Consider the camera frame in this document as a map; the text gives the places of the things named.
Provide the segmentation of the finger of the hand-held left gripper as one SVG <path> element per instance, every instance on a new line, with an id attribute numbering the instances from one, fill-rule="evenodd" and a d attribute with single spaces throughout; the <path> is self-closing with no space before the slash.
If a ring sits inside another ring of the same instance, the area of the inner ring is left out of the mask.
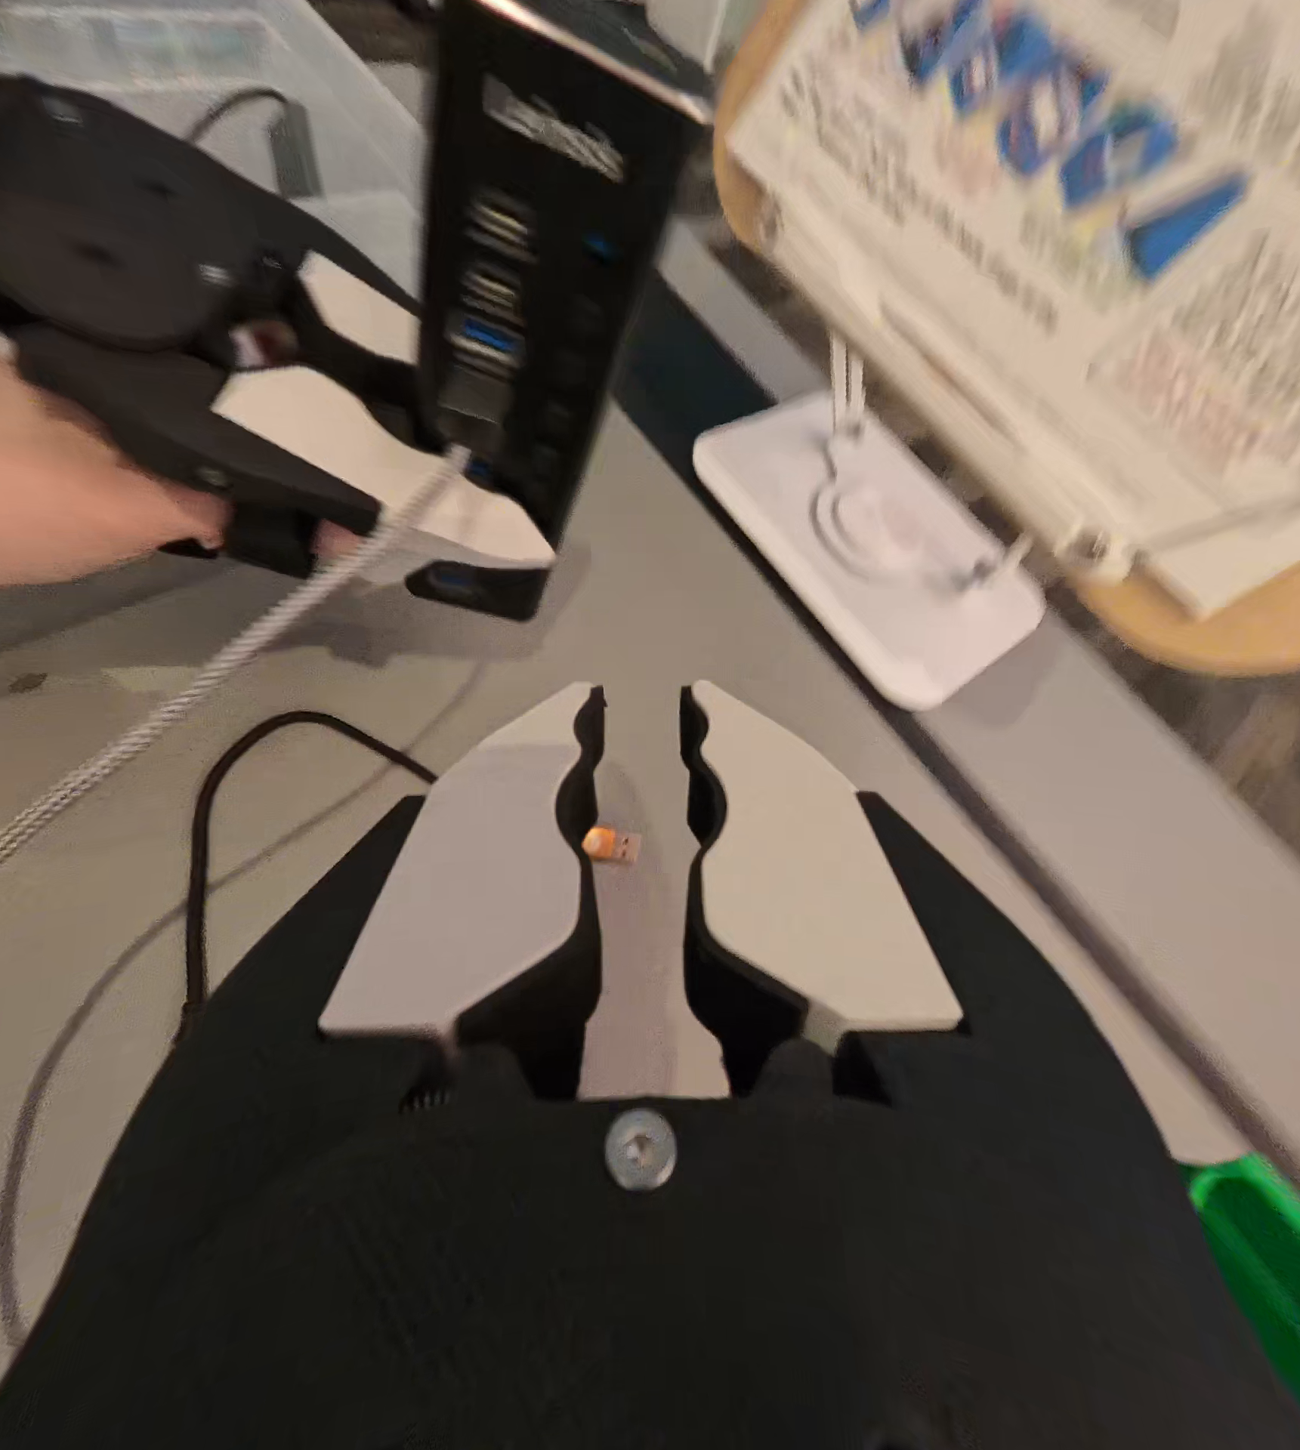
<path id="1" fill-rule="evenodd" d="M 236 374 L 212 410 L 374 499 L 392 529 L 377 570 L 554 564 L 554 546 L 523 507 L 471 480 L 458 446 L 443 455 L 396 439 L 322 372 L 286 366 Z"/>
<path id="2" fill-rule="evenodd" d="M 315 250 L 306 253 L 298 280 L 334 335 L 384 359 L 418 362 L 419 319 L 412 307 Z"/>

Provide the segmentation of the black usb hub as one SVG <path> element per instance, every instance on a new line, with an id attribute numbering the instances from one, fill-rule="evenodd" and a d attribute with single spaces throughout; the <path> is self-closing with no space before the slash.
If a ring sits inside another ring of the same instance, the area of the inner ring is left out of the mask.
<path id="1" fill-rule="evenodd" d="M 641 2 L 449 1 L 416 424 L 561 543 L 712 78 Z"/>

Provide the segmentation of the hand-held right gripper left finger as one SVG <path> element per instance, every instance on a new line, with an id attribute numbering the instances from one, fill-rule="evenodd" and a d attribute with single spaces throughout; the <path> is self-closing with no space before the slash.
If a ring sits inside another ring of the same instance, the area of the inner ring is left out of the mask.
<path id="1" fill-rule="evenodd" d="M 581 1090 L 604 945 L 587 831 L 599 821 L 601 685 L 573 682 L 430 788 L 322 1008 L 331 1038 L 508 1049 L 542 1097 Z"/>

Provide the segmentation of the clear plastic storage bin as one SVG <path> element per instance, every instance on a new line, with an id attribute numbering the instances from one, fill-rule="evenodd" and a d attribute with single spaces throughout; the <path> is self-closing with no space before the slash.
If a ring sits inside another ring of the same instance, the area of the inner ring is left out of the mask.
<path id="1" fill-rule="evenodd" d="M 422 208 L 424 119 L 313 7 L 289 1 L 0 2 L 0 72 L 111 99 L 185 135 L 232 93 L 307 111 L 321 200 Z"/>

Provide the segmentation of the white stand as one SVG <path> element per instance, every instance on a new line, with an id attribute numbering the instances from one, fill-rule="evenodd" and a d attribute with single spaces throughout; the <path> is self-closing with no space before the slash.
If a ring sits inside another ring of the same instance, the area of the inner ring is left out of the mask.
<path id="1" fill-rule="evenodd" d="M 926 712 L 1046 616 L 1030 538 L 1001 543 L 867 401 L 830 338 L 830 387 L 703 433 L 697 480 L 877 694 Z"/>

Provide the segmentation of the green plastic object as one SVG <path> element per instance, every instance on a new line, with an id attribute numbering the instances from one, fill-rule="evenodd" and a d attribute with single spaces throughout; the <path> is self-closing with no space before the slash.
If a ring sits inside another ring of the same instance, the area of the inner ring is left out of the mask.
<path id="1" fill-rule="evenodd" d="M 1300 1191 L 1258 1153 L 1181 1173 L 1226 1285 L 1300 1402 Z"/>

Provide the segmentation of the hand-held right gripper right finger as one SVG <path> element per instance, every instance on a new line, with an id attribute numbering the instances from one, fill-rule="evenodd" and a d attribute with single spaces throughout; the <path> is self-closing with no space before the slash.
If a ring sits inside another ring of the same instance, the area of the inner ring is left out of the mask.
<path id="1" fill-rule="evenodd" d="M 806 1040 L 950 1031 L 965 1010 L 862 792 L 817 747 L 708 679 L 679 700 L 696 836 L 685 993 L 734 1096 Z"/>

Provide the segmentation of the person's left hand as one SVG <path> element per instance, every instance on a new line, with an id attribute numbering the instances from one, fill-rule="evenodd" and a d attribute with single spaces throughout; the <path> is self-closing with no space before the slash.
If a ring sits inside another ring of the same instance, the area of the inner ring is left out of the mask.
<path id="1" fill-rule="evenodd" d="M 170 545 L 224 548 L 232 505 L 139 471 L 0 356 L 0 588 L 74 581 Z"/>

